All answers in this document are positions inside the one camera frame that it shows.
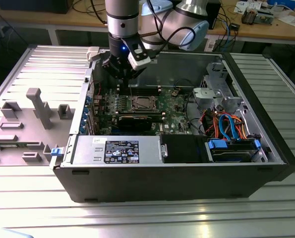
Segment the circuit board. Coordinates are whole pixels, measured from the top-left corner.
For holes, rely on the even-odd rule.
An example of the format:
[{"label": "circuit board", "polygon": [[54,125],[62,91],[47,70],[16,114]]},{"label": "circuit board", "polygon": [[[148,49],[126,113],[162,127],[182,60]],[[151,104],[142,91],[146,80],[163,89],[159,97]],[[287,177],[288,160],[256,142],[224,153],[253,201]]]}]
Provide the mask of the circuit board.
[{"label": "circuit board", "polygon": [[[96,109],[99,134],[101,135],[160,135],[191,134],[184,113],[183,95],[172,96],[173,89],[164,89],[158,96],[120,95],[110,89]],[[148,118],[152,120],[148,130],[124,131],[118,122],[124,118]]]}]

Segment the power supply label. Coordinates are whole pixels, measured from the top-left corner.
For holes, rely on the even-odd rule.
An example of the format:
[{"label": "power supply label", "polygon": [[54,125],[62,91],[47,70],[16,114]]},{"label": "power supply label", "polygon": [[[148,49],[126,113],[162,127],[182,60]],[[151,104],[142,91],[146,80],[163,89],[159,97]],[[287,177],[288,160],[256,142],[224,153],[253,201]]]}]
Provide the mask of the power supply label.
[{"label": "power supply label", "polygon": [[139,163],[138,141],[107,141],[104,162],[106,164]]}]

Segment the white sticker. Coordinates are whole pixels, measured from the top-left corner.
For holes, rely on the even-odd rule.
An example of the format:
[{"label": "white sticker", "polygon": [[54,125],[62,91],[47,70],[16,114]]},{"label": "white sticker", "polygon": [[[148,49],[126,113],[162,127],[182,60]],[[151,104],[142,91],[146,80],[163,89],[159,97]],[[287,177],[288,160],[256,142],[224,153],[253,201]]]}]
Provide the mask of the white sticker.
[{"label": "white sticker", "polygon": [[92,140],[93,144],[104,144],[106,143],[107,138],[102,138],[102,137],[94,137]]}]

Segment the cpu socket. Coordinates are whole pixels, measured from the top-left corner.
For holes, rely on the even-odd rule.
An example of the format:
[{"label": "cpu socket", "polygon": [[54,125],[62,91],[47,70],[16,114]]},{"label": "cpu socket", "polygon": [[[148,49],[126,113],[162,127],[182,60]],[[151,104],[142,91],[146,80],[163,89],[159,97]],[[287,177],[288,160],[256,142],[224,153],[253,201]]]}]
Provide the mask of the cpu socket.
[{"label": "cpu socket", "polygon": [[156,98],[154,96],[138,96],[132,98],[133,111],[155,111],[156,109]]}]

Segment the blue cable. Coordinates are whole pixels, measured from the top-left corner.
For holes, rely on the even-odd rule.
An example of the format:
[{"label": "blue cable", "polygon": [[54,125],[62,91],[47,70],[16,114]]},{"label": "blue cable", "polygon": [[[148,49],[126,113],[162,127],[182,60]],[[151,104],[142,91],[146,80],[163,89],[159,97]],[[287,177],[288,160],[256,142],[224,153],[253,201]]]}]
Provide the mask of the blue cable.
[{"label": "blue cable", "polygon": [[223,52],[223,51],[226,49],[227,44],[229,43],[230,29],[229,29],[229,26],[228,26],[228,24],[226,23],[226,21],[224,21],[224,20],[221,19],[221,22],[223,22],[223,23],[225,24],[225,26],[226,26],[226,28],[227,28],[227,33],[228,33],[227,42],[226,42],[226,44],[225,44],[225,45],[223,46],[223,48],[222,48],[222,52]]},{"label": "blue cable", "polygon": [[221,134],[222,134],[223,136],[225,136],[225,138],[226,138],[227,140],[231,140],[230,137],[229,137],[227,134],[225,134],[225,132],[223,131],[223,128],[222,128],[222,121],[223,121],[223,118],[224,118],[224,117],[228,117],[228,119],[229,119],[229,121],[230,121],[230,127],[231,127],[231,132],[232,132],[232,136],[233,136],[233,138],[234,138],[234,139],[238,139],[239,137],[238,137],[238,134],[237,134],[237,132],[236,132],[235,123],[233,122],[231,116],[226,115],[226,114],[221,115],[221,117],[219,118],[219,130],[220,130]]}]

